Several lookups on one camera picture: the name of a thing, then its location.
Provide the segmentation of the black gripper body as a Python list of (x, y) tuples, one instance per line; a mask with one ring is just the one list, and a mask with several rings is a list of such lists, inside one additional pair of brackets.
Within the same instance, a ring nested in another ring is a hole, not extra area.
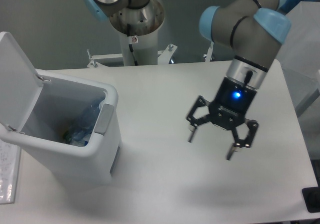
[(214, 100), (208, 106), (210, 121), (225, 130), (245, 122), (245, 115), (257, 91), (224, 78)]

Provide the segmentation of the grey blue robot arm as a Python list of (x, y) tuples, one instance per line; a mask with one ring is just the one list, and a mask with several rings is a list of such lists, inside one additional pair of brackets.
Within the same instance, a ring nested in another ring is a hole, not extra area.
[[(141, 66), (158, 63), (158, 41), (153, 34), (164, 20), (156, 0), (84, 0), (98, 20), (109, 20), (119, 33), (123, 63)], [(213, 101), (199, 96), (186, 119), (191, 131), (212, 123), (232, 132), (234, 142), (227, 160), (240, 148), (250, 148), (258, 122), (245, 117), (280, 47), (291, 28), (278, 12), (286, 0), (235, 0), (226, 7), (208, 7), (199, 19), (207, 40), (235, 52)]]

